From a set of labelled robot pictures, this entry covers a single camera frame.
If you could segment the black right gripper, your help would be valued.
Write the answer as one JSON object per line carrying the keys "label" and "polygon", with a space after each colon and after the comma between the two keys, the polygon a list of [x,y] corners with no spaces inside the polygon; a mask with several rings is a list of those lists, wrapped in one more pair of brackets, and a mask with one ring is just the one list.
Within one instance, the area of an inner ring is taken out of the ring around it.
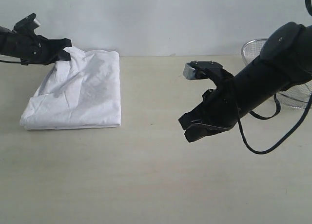
{"label": "black right gripper", "polygon": [[184,113],[179,123],[189,143],[231,130],[238,120],[289,83],[276,68],[253,61],[232,79],[206,91],[203,101]]}

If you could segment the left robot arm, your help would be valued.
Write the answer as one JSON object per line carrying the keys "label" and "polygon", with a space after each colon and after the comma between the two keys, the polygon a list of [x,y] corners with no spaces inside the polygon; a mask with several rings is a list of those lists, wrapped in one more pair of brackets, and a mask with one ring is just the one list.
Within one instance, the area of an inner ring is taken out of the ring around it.
{"label": "left robot arm", "polygon": [[70,39],[51,40],[34,33],[18,33],[0,28],[0,54],[19,58],[19,64],[49,65],[57,61],[70,61],[64,49],[71,47]]}

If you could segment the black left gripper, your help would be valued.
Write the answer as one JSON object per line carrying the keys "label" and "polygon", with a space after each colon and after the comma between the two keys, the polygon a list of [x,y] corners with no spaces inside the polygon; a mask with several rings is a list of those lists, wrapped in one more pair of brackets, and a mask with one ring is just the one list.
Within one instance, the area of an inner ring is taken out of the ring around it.
{"label": "black left gripper", "polygon": [[19,58],[25,65],[70,61],[71,55],[63,50],[66,47],[72,47],[72,41],[68,38],[49,40],[41,35],[31,37],[18,33],[4,34],[4,54]]}

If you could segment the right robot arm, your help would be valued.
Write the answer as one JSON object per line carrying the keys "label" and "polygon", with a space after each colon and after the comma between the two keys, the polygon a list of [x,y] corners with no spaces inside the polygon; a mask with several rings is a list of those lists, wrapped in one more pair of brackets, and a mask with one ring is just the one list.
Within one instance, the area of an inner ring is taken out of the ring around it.
{"label": "right robot arm", "polygon": [[279,91],[312,79],[312,29],[289,22],[265,42],[260,54],[236,75],[214,61],[191,61],[189,80],[211,79],[202,102],[179,118],[187,141],[232,129],[238,120]]}

